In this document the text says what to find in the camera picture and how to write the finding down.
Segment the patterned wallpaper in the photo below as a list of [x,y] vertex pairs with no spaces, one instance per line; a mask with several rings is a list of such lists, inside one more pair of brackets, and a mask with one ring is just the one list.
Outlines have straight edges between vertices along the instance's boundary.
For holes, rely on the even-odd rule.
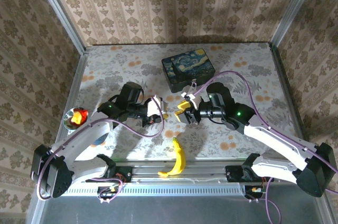
[[[305,134],[338,160],[338,0],[306,0],[279,52]],[[338,178],[331,183],[338,190]],[[338,200],[335,200],[338,212]]]
[[55,140],[78,59],[47,0],[0,0],[0,223],[24,223],[33,151]]
[[290,0],[61,0],[86,45],[270,41]]

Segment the starry night box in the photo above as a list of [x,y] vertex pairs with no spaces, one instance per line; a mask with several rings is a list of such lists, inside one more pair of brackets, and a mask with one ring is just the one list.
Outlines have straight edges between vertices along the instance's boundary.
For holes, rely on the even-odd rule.
[[172,93],[182,91],[195,79],[197,86],[210,80],[215,69],[203,49],[162,59],[163,71]]

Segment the banana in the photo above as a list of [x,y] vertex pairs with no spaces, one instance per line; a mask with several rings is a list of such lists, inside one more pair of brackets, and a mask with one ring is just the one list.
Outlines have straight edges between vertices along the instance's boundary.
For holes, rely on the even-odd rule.
[[180,174],[185,168],[185,153],[181,145],[179,144],[177,138],[173,138],[174,151],[176,153],[176,163],[173,169],[169,172],[158,172],[160,176],[167,177],[169,175]]

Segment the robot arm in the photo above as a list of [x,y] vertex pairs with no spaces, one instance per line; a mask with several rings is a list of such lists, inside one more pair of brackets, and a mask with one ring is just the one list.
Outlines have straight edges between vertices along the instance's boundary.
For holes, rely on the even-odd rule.
[[42,174],[41,187],[53,198],[62,195],[73,183],[103,176],[114,177],[118,167],[107,156],[97,155],[87,161],[75,160],[97,139],[104,141],[110,131],[118,125],[109,118],[120,122],[124,122],[128,117],[141,119],[143,126],[161,122],[162,99],[155,96],[154,100],[148,99],[143,105],[137,104],[136,101],[141,92],[140,85],[133,82],[126,83],[120,95],[103,103],[97,112],[75,132],[51,147],[40,145],[34,151],[31,179],[38,182],[42,168],[52,154],[55,157]]
[[[220,118],[230,130],[236,130],[258,140],[284,157],[271,157],[266,153],[251,154],[238,174],[232,174],[232,177],[227,176],[228,180],[240,182],[253,181],[258,177],[272,177],[296,183],[308,194],[321,197],[334,171],[310,152],[305,151],[305,148],[312,150],[336,167],[330,146],[322,143],[318,147],[311,142],[283,132],[274,125],[263,124],[251,107],[236,103],[229,89],[220,82],[210,84],[206,91],[209,97],[207,102],[204,102],[202,98],[201,101],[196,102],[195,97],[192,102],[191,94],[185,96],[186,100],[179,105],[180,111],[175,113],[180,122],[198,124],[204,118]],[[288,136],[304,147],[285,140],[276,132]]]

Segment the floral tablecloth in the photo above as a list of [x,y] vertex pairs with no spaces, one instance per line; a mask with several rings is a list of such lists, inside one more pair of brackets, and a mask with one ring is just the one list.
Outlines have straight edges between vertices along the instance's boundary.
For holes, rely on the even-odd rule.
[[[250,153],[263,153],[267,149],[264,144],[207,119],[199,125],[185,125],[176,120],[174,112],[182,98],[180,93],[170,92],[161,60],[199,48],[205,50],[216,73],[224,70],[240,72],[250,82],[261,114],[278,127],[294,133],[267,43],[94,46],[89,52],[76,106],[93,113],[102,102],[119,94],[124,83],[133,81],[144,88],[146,98],[154,94],[163,97],[169,118],[162,135],[156,138],[140,138],[118,126],[102,145],[89,147],[78,160],[98,153],[115,160],[169,160],[175,157],[174,136],[182,144],[188,159],[245,158]],[[250,105],[247,90],[239,77],[229,74],[219,81],[229,87],[236,102]],[[127,124],[148,135],[155,134],[161,127],[156,124],[142,128],[141,122],[132,119],[128,119]]]

